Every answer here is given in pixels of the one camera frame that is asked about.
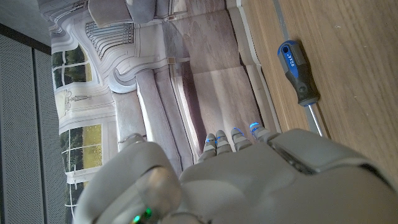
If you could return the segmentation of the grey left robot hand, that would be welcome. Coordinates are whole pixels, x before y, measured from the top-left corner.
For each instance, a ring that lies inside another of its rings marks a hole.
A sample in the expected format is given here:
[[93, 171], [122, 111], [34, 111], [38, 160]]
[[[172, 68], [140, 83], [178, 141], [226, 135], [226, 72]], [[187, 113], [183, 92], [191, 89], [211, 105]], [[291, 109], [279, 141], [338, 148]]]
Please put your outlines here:
[[397, 184], [356, 151], [302, 129], [250, 126], [205, 141], [176, 174], [133, 134], [89, 181], [75, 223], [396, 223]]

